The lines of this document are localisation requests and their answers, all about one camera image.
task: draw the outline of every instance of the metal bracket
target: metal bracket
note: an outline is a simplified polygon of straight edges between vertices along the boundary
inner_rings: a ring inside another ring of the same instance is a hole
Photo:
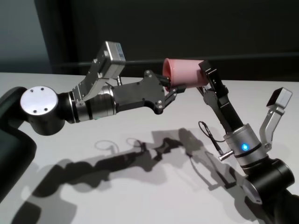
[[[289,103],[291,97],[291,91],[286,88],[280,88],[273,92],[267,104],[269,111],[260,128],[261,143],[266,150],[270,150],[272,148],[274,131],[282,115],[285,113],[284,109]]]
[[[76,104],[95,97],[110,78],[117,78],[125,66],[121,45],[104,42],[82,82],[73,88]]]

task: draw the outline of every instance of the screw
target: screw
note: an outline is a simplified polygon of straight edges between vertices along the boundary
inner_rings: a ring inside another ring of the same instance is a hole
[[[267,143],[267,144],[265,145],[265,148],[266,148],[266,149],[269,149],[269,148],[270,148],[270,144]]]

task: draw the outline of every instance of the gray wall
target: gray wall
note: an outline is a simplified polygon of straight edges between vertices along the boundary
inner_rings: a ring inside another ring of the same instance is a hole
[[[34,0],[0,1],[0,72],[51,73]]]

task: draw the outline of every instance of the metal pin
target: metal pin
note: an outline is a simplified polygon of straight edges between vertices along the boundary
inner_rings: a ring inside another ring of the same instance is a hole
[[[224,160],[226,160],[228,157],[230,157],[230,156],[233,155],[233,154],[234,154],[234,151],[233,151],[233,150],[230,150],[230,151],[228,151],[227,153],[225,153],[225,154],[219,156],[218,158],[220,159],[220,161],[224,161]]]

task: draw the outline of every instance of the robotic arm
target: robotic arm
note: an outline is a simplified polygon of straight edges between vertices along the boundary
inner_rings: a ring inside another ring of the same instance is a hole
[[[292,92],[285,88],[273,92],[267,107],[268,114],[260,128],[260,139],[257,138],[249,124],[243,124],[228,99],[228,90],[219,78],[217,69],[207,61],[199,64],[207,76],[209,84],[198,87],[204,101],[209,105],[226,135],[224,140],[230,151],[223,153],[211,133],[208,135],[215,145],[221,161],[234,155],[247,176],[242,188],[251,202],[262,206],[272,223],[299,223],[296,210],[299,197],[286,190],[295,180],[288,166],[279,159],[270,159],[267,152],[271,149],[272,138]]]
[[[150,70],[142,81],[122,85],[119,75],[124,66],[121,45],[105,42],[84,80],[72,91],[57,94],[46,86],[16,87],[0,99],[0,202],[35,156],[35,142],[18,130],[23,121],[38,134],[53,135],[65,121],[99,119],[143,106],[161,114],[185,91],[184,85],[171,88],[168,78]],[[108,84],[109,79],[117,79],[119,85]],[[170,90],[167,95],[164,87]]]

